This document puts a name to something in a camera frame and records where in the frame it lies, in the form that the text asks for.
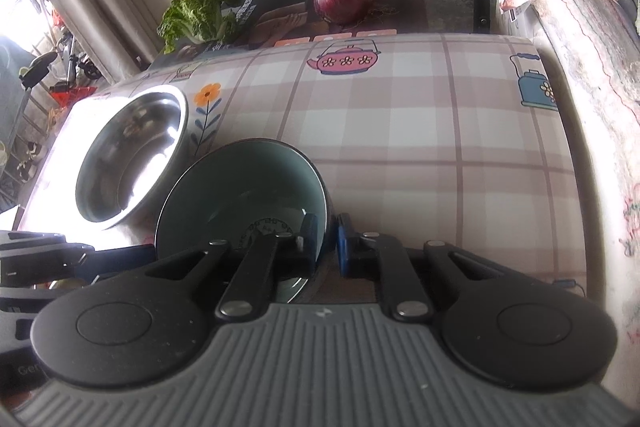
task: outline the metal screw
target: metal screw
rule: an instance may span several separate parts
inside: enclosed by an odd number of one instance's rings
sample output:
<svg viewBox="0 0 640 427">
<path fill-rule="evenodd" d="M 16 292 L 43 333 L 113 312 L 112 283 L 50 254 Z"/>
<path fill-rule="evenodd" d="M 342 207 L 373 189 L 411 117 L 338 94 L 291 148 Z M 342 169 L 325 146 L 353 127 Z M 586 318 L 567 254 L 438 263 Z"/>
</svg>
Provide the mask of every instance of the metal screw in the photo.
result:
<svg viewBox="0 0 640 427">
<path fill-rule="evenodd" d="M 254 308 L 247 301 L 229 301 L 220 306 L 220 312 L 227 317 L 248 315 Z"/>
<path fill-rule="evenodd" d="M 429 307 L 420 301 L 404 301 L 396 309 L 402 317 L 421 317 L 429 313 Z"/>
</svg>

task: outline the orange flower print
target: orange flower print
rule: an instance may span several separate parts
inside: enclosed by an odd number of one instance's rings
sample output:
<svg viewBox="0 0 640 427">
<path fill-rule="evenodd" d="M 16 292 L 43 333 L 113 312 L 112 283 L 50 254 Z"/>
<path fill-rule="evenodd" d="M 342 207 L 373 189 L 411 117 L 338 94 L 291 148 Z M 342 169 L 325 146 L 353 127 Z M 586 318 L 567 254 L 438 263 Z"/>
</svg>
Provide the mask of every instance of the orange flower print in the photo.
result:
<svg viewBox="0 0 640 427">
<path fill-rule="evenodd" d="M 214 102 L 220 96 L 220 87 L 222 86 L 217 82 L 215 84 L 207 84 L 200 92 L 196 93 L 196 96 L 193 97 L 193 102 L 195 102 L 198 107 Z"/>
</svg>

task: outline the metal bowl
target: metal bowl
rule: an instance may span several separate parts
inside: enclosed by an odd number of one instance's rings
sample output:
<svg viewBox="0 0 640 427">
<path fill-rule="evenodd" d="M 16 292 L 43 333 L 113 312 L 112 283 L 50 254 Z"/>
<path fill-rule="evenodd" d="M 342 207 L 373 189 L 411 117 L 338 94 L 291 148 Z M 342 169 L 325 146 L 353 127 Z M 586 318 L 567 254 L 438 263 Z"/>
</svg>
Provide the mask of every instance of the metal bowl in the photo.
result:
<svg viewBox="0 0 640 427">
<path fill-rule="evenodd" d="M 174 86 L 147 89 L 118 111 L 82 162 L 76 182 L 81 216 L 106 229 L 149 200 L 161 205 L 182 173 L 187 119 L 187 99 Z"/>
</svg>

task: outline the blue leaf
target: blue leaf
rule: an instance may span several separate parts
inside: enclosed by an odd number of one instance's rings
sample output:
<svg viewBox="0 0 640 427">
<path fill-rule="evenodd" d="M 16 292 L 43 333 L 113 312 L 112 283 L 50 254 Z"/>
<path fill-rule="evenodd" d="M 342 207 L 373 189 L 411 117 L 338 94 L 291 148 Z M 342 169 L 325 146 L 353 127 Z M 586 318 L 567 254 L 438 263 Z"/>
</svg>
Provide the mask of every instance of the blue leaf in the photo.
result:
<svg viewBox="0 0 640 427">
<path fill-rule="evenodd" d="M 209 123 L 207 123 L 207 125 L 205 126 L 205 129 L 208 129 L 209 127 L 211 127 L 213 124 L 215 124 L 218 120 L 220 120 L 220 115 L 217 114 L 215 115 L 211 121 Z"/>
<path fill-rule="evenodd" d="M 217 129 L 214 129 L 213 131 L 211 131 L 209 134 L 207 134 L 206 137 L 204 137 L 204 139 L 202 140 L 201 144 L 204 144 L 204 142 L 209 141 L 209 138 L 211 138 L 212 136 L 214 136 L 216 133 L 218 132 Z"/>
<path fill-rule="evenodd" d="M 214 104 L 211 106 L 211 108 L 209 109 L 209 112 L 213 111 L 215 108 L 217 108 L 220 105 L 220 102 L 222 102 L 222 98 L 217 99 Z"/>
</svg>

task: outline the plaid tablecloth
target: plaid tablecloth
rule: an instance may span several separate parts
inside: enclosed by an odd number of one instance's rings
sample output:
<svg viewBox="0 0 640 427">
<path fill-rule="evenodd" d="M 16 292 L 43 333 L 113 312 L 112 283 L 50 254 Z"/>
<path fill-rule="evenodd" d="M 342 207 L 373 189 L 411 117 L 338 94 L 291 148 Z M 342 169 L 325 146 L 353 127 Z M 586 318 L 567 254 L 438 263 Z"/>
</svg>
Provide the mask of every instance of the plaid tablecloth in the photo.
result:
<svg viewBox="0 0 640 427">
<path fill-rule="evenodd" d="M 161 83 L 190 98 L 194 158 L 242 138 L 283 140 L 315 163 L 357 230 L 408 247 L 449 241 L 543 280 L 585 282 L 574 166 L 525 39 L 310 42 L 158 70 L 117 89 Z"/>
</svg>

